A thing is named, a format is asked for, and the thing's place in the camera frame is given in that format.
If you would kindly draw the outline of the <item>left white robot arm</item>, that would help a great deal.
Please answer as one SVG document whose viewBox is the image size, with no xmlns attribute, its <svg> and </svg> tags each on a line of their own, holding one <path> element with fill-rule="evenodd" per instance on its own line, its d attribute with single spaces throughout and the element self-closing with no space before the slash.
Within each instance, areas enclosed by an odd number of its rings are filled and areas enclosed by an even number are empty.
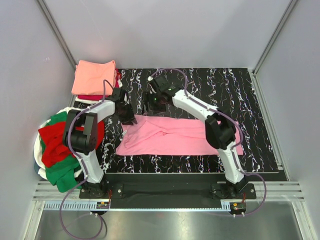
<svg viewBox="0 0 320 240">
<path fill-rule="evenodd" d="M 82 186 L 97 198 L 108 193 L 108 183 L 96 154 L 98 123 L 113 115 L 118 116 L 123 125 L 137 124 L 128 93 L 123 88 L 115 88 L 110 97 L 83 110 L 70 110 L 62 137 L 63 145 L 81 166 L 85 179 Z"/>
</svg>

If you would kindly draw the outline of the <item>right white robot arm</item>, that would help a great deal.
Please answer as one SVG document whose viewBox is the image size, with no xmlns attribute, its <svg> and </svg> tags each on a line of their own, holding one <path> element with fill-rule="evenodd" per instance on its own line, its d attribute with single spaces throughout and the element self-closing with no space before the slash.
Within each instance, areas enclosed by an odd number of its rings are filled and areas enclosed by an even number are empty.
<svg viewBox="0 0 320 240">
<path fill-rule="evenodd" d="M 205 139 L 217 150 L 224 167 L 226 183 L 220 190 L 221 196 L 228 194 L 236 199 L 243 195 L 248 181 L 237 153 L 236 122 L 226 113 L 219 111 L 218 107 L 196 98 L 186 89 L 169 83 L 162 76 L 149 76 L 147 83 L 150 90 L 144 93 L 146 111 L 172 105 L 203 122 Z"/>
</svg>

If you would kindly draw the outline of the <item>pink t shirt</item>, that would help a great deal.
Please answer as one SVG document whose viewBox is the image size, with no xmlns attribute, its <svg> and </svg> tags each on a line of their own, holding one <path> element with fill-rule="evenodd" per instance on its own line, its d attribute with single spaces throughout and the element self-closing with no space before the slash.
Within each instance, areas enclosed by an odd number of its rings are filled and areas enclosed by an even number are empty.
<svg viewBox="0 0 320 240">
<path fill-rule="evenodd" d="M 218 156 L 198 119 L 136 115 L 137 124 L 123 125 L 119 156 Z"/>
</svg>

